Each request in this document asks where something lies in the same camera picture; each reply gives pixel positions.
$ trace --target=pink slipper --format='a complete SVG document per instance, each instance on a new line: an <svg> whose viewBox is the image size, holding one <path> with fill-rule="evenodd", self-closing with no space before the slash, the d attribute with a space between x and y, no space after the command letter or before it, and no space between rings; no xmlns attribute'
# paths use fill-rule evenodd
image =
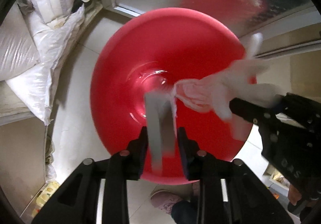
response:
<svg viewBox="0 0 321 224"><path fill-rule="evenodd" d="M168 215L171 214L174 204L182 200L181 197L165 190L157 191L150 197L151 204Z"/></svg>

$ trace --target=floor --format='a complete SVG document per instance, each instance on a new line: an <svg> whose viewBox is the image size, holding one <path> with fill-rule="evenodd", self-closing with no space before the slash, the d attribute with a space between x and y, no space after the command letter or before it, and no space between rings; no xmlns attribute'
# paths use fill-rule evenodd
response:
<svg viewBox="0 0 321 224"><path fill-rule="evenodd" d="M101 49L108 39L129 18L103 11L87 29L62 70L56 94L56 120L51 126L56 151L53 166L57 181L62 183L87 157L94 160L109 158L95 131L89 109L91 74ZM261 156L262 142L257 127L236 156L241 158L262 180L267 161ZM149 203L156 190L171 190L188 197L191 185L164 186L140 180L128 182L128 208L131 224L172 224L174 221Z"/></svg>

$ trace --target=red plastic basin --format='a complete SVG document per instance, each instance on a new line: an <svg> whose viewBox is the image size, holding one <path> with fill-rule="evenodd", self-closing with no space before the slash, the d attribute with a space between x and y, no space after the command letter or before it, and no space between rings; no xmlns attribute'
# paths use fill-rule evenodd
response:
<svg viewBox="0 0 321 224"><path fill-rule="evenodd" d="M237 37L214 18L183 8L143 14L119 29L97 60L91 82L91 112L99 137L114 154L136 139L145 125L143 94L164 81L201 79L241 59L244 48ZM248 136L251 124L245 123ZM177 101L177 127L201 149L230 161L243 142L232 139L230 126L213 112L201 114ZM148 152L143 179L184 184L178 147L174 158L163 159L161 176L151 171Z"/></svg>

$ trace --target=dark pants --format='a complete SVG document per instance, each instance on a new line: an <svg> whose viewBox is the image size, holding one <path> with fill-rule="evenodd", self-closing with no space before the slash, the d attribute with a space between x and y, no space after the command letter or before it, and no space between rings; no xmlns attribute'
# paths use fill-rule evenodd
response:
<svg viewBox="0 0 321 224"><path fill-rule="evenodd" d="M196 224L197 203L181 201L172 208L171 216L177 224Z"/></svg>

